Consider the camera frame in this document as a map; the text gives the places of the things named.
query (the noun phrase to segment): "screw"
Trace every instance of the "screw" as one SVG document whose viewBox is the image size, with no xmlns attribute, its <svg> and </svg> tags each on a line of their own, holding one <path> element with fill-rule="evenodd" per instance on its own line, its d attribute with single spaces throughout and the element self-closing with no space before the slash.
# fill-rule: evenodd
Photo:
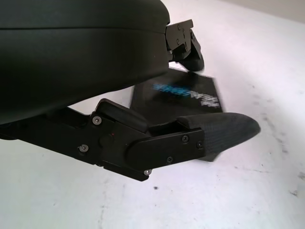
<svg viewBox="0 0 305 229">
<path fill-rule="evenodd" d="M 93 124 L 95 124 L 95 125 L 99 125 L 99 124 L 102 123 L 102 119 L 101 119 L 101 117 L 95 116 L 95 117 L 92 119 L 92 122 L 93 122 Z"/>
<path fill-rule="evenodd" d="M 198 149 L 202 149 L 202 148 L 203 148 L 203 143 L 202 143 L 202 141 L 198 141 L 196 145 L 197 145 L 197 148 L 198 148 Z"/>
<path fill-rule="evenodd" d="M 166 163 L 167 164 L 171 164 L 173 162 L 173 158 L 171 156 L 169 156 L 167 159 L 166 159 Z"/>
<path fill-rule="evenodd" d="M 152 169 L 145 170 L 143 173 L 145 176 L 149 176 L 152 173 Z"/>
<path fill-rule="evenodd" d="M 187 135 L 184 135 L 184 136 L 181 138 L 181 141 L 182 141 L 183 143 L 188 143 L 189 140 L 190 140 L 190 138 L 189 138 L 189 136 L 187 136 Z"/>
<path fill-rule="evenodd" d="M 81 145 L 78 147 L 78 150 L 80 151 L 80 155 L 84 156 L 85 153 L 89 150 L 89 146 Z"/>
</svg>

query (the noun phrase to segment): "white surface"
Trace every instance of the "white surface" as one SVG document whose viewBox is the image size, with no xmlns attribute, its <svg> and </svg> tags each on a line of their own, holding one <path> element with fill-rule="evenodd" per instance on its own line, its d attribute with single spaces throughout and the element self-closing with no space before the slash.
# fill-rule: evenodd
<svg viewBox="0 0 305 229">
<path fill-rule="evenodd" d="M 0 141 L 1 229 L 304 228 L 305 25 L 216 0 L 164 3 L 173 23 L 193 19 L 226 110 L 256 119 L 261 134 L 214 163 L 155 169 L 143 183 Z M 128 106 L 130 94 L 73 107 L 90 113 L 103 97 Z"/>
</svg>

